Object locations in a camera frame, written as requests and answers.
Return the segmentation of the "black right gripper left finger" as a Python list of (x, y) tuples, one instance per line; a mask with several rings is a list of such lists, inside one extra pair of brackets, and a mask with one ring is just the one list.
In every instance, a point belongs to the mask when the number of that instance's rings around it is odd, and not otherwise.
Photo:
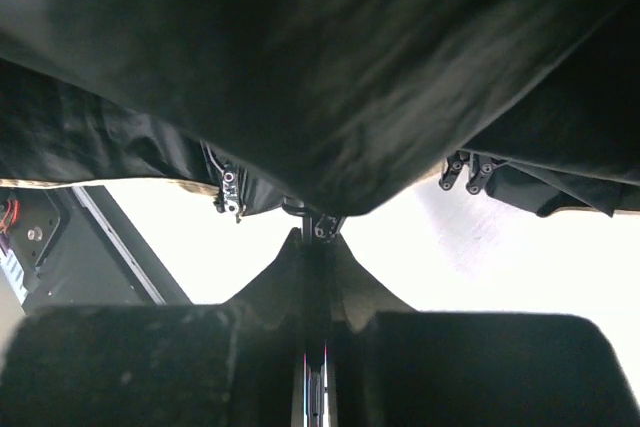
[(299, 426), (301, 239), (219, 305), (39, 310), (1, 354), (5, 426)]

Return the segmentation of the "beige folding umbrella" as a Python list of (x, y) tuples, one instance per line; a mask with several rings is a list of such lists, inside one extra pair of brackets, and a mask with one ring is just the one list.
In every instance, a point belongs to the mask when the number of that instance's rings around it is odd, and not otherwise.
[(438, 162), (639, 209), (639, 0), (1, 0), (1, 181), (214, 187), (303, 219), (303, 406), (332, 422), (335, 245)]

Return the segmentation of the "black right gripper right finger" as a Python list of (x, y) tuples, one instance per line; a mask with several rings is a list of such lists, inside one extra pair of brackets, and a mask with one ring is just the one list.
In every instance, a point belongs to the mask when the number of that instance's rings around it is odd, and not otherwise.
[(572, 315), (419, 312), (335, 245), (328, 350), (342, 426), (635, 426), (601, 330)]

